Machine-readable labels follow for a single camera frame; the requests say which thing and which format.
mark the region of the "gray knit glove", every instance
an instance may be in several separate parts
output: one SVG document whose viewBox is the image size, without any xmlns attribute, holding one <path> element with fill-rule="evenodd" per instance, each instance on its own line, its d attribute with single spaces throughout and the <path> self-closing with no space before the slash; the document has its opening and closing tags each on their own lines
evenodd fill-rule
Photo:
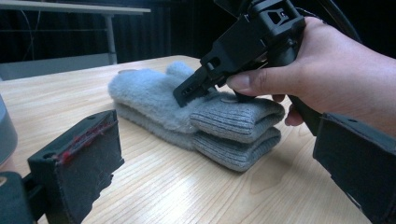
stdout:
<svg viewBox="0 0 396 224">
<path fill-rule="evenodd" d="M 184 63 L 172 63 L 166 74 L 123 72 L 109 83 L 108 92 L 121 117 L 171 144 L 246 171 L 279 142 L 273 126 L 283 119 L 283 107 L 266 99 L 232 103 L 233 94 L 213 91 L 180 108 L 173 90 L 191 74 Z"/>
</svg>

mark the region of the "black cable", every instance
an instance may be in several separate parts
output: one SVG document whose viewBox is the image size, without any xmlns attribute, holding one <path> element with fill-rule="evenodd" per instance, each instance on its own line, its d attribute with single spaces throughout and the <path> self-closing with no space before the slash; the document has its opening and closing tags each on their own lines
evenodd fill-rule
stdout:
<svg viewBox="0 0 396 224">
<path fill-rule="evenodd" d="M 334 3 L 333 0 L 317 0 L 324 9 L 329 13 L 334 22 L 340 28 L 341 32 L 350 38 L 361 43 L 361 38 L 358 35 L 358 32 L 353 27 L 350 20 L 347 16 L 341 11 L 341 9 Z"/>
<path fill-rule="evenodd" d="M 38 24 L 40 23 L 41 11 L 38 11 L 38 14 L 37 14 L 37 22 L 35 23 L 34 33 L 32 31 L 32 27 L 30 25 L 30 22 L 29 22 L 29 20 L 28 20 L 28 18 L 26 16 L 26 14 L 24 13 L 23 10 L 21 10 L 21 13 L 22 13 L 23 17 L 25 18 L 25 21 L 26 21 L 27 26 L 29 28 L 29 34 L 30 34 L 30 44 L 29 44 L 29 47 L 27 48 L 27 50 L 26 50 L 26 52 L 25 52 L 25 54 L 24 54 L 24 56 L 22 58 L 22 61 L 25 61 L 26 56 L 29 53 L 29 51 L 32 51 L 32 60 L 34 61 L 35 60 L 35 43 L 34 43 L 35 42 L 35 36 L 34 35 L 37 32 Z"/>
</svg>

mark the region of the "wood grain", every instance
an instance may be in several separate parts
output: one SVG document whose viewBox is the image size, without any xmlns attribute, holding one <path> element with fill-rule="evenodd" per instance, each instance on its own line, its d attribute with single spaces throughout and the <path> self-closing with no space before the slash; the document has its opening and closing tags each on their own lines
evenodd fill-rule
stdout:
<svg viewBox="0 0 396 224">
<path fill-rule="evenodd" d="M 199 66 L 174 56 L 0 82 L 19 135 L 17 171 L 27 175 L 34 152 L 90 114 L 112 109 L 107 84 L 120 70 L 164 71 L 173 61 Z M 281 142 L 239 174 L 120 118 L 125 164 L 84 223 L 369 223 L 312 158 L 315 138 L 306 126 L 277 127 Z"/>
</svg>

